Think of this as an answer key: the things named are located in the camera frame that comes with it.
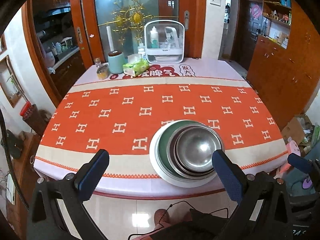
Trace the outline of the pink stool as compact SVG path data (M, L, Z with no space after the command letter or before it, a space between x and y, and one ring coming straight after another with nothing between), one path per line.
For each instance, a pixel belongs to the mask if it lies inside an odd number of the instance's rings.
M297 156L301 156L298 144L294 140L290 140L286 144L286 148L288 151L288 155L295 154ZM288 161L286 161L283 165L277 168L274 178L282 178L287 172L289 172L290 168L292 168L292 166L288 163Z

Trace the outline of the wooden wall shelf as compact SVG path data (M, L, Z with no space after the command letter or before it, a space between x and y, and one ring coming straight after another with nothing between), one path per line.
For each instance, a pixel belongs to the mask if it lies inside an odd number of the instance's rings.
M264 35L287 48L292 21L291 0L263 0Z

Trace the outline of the cardboard box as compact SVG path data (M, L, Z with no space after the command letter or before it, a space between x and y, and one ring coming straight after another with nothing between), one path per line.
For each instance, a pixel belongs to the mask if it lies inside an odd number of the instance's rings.
M311 146L314 125L305 114L294 116L283 128L281 134L285 142L294 140L297 145Z

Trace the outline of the wrapped yellow container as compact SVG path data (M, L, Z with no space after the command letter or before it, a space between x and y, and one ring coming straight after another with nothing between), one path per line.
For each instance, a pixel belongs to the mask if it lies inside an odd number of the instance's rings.
M109 71L108 71L108 64L102 64L97 67L97 77L99 80L104 80L108 78Z

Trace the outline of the small glass jar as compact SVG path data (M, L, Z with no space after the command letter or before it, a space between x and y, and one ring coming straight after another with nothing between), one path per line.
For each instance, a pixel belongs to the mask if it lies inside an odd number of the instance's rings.
M100 59L98 57L94 59L94 63L95 63L95 65L97 67L101 67L102 66L101 61L100 61Z

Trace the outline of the white medicine bottle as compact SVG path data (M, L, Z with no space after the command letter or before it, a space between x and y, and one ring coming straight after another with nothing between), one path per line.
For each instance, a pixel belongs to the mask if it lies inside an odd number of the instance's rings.
M138 54L141 56L142 59L146 60L145 46L142 42L140 42L138 46Z

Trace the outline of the green tissue pack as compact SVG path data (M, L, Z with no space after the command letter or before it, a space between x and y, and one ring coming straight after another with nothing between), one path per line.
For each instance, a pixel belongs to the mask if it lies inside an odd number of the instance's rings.
M123 73L137 77L149 69L149 63L141 54L132 54L127 57L128 62L123 65Z

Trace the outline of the teal ceramic canister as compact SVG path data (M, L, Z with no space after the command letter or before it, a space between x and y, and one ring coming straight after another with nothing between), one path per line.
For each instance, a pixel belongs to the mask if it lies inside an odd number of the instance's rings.
M121 74L124 64L125 57L123 52L114 50L108 53L108 68L112 74Z

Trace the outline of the green plate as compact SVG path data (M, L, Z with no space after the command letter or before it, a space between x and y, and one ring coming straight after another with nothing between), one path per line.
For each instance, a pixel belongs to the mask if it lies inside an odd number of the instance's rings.
M156 157L158 158L159 166L163 171L177 178L183 178L183 177L179 175L170 165L167 157L167 145L169 144L170 137L176 131L176 129L182 126L191 125L191 124L200 124L200 123L193 120L176 120L176 121L170 122L162 127L164 131L161 132L161 135L159 137L157 154L156 154Z

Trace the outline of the white green lotion bottle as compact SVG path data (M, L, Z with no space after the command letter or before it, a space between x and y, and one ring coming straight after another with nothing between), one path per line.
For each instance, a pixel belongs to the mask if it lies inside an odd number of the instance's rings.
M150 31L151 48L159 48L158 31L155 26Z

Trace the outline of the gold door ornament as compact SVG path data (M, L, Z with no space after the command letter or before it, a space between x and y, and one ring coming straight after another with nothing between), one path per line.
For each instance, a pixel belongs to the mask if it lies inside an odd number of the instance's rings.
M119 0L114 1L114 5L117 7L112 12L112 20L98 24L98 26L109 26L115 25L111 28L112 33L119 35L119 42L124 45L125 34L128 30L132 30L135 33L135 39L141 41L143 38L144 25L148 20L154 19L156 16L148 13L144 4L140 0L131 0L131 4L128 7L121 7Z

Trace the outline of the white paper plate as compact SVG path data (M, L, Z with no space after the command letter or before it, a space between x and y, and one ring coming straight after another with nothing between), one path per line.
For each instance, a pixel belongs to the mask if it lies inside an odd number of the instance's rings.
M212 153L223 149L221 137L210 127L193 120L176 120L154 134L149 157L153 169L166 182L195 188L217 176Z

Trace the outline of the white clear storage box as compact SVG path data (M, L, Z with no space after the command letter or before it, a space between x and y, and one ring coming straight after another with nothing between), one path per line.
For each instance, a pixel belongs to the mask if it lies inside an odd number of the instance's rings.
M159 48L151 48L150 31L158 31ZM185 27L173 20L154 20L144 26L146 59L149 63L181 63L184 59Z

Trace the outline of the orange wooden cabinet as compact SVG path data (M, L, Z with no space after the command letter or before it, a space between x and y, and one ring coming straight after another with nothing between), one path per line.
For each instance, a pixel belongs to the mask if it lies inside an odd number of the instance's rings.
M292 10L287 48L260 37L247 74L280 129L306 113L319 90L319 33L296 1Z

